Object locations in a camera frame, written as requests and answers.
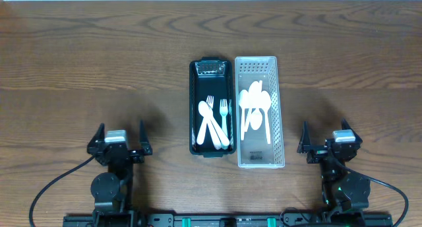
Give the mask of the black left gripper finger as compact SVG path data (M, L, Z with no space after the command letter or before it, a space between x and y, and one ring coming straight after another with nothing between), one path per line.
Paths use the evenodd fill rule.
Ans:
M148 140L148 135L146 133L143 120L140 120L140 125L139 125L139 143L143 150L150 149L150 143Z
M98 143L104 142L105 138L105 125L101 123L98 127L96 133L88 143L88 148L94 148L98 146Z

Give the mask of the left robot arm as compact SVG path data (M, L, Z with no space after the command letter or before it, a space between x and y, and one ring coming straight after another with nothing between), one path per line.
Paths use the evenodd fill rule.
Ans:
M96 160L107 167L94 178L90 190L94 198L92 219L87 226L298 226L309 224L311 214L287 209L279 217L264 215L230 216L230 215L177 215L144 214L133 208L133 165L144 162L144 157L152 154L144 124L139 129L140 148L129 149L125 130L105 131L102 123L87 145L91 160Z

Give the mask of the white plastic spoon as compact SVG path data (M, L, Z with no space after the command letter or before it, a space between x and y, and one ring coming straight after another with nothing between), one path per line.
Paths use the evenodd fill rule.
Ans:
M245 138L245 117L246 117L245 110L248 106L248 98L249 98L249 93L247 90L242 90L239 93L239 106L241 108L241 140L242 141Z
M254 81L249 87L249 99L248 99L249 111L247 113L247 117L245 120L245 132L248 131L249 124L251 121L252 111L256 107L257 96L258 96L258 93L261 91L261 89L262 89L262 81Z
M258 85L255 86L253 94L253 108L255 109L251 114L251 128L258 130L262 123L262 115L260 113L260 94L262 92L262 81L258 81Z
M203 118L202 118L202 123L200 125L198 135L196 137L196 143L198 145L202 145L204 143L206 129L208 129L211 135L214 148L217 150L221 149L222 148L221 141L210 119L210 107L205 101L200 101L198 103L198 110L199 110L200 115Z
M271 136L270 136L270 124L269 124L269 118L268 118L268 110L271 107L271 98L269 93L267 93L267 91L263 90L261 92L261 96L260 96L260 100L261 100L261 108L264 112L264 120L265 120L265 131L266 131L266 141L268 144L271 143Z

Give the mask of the white plastic fork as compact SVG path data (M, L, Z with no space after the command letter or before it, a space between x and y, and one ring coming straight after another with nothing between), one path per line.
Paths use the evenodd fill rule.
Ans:
M198 131L198 135L196 137L196 143L198 145L202 145L204 143L204 139L205 139L205 135L206 135L206 129L210 130L210 134L213 137L214 136L214 128L209 120L209 107L205 101L200 101L198 103L198 110L199 110L199 114L203 117L202 118L202 123L200 125L200 129Z
M222 117L222 130L225 135L228 137L227 132L227 114L228 114L228 104L226 99L220 100L220 115Z

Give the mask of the white plastic utensil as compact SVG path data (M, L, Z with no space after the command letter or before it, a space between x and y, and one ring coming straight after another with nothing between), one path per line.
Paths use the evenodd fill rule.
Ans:
M224 133L224 130L218 125L217 121L214 118L214 112L213 112L213 105L214 105L214 97L208 96L206 99L206 103L209 107L209 120L214 128L215 134L218 136L218 139L220 140L220 148L227 149L229 145L229 139L227 135Z

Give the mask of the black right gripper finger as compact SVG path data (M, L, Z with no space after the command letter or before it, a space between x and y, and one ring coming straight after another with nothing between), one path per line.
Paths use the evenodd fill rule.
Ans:
M311 149L311 139L307 122L303 122L302 134L297 147L297 153L308 153Z
M351 128L350 124L345 118L341 120L342 129L351 129L356 137L355 143L361 144L363 142L362 138Z

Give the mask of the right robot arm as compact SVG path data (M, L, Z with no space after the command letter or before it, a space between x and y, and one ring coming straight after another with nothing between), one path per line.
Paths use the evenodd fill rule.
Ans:
M322 199L326 203L320 219L335 224L366 226L363 210L369 206L370 181L347 171L345 165L357 155L363 140L345 119L341 126L323 145L314 145L307 122L304 122L297 152L307 155L307 163L320 166Z

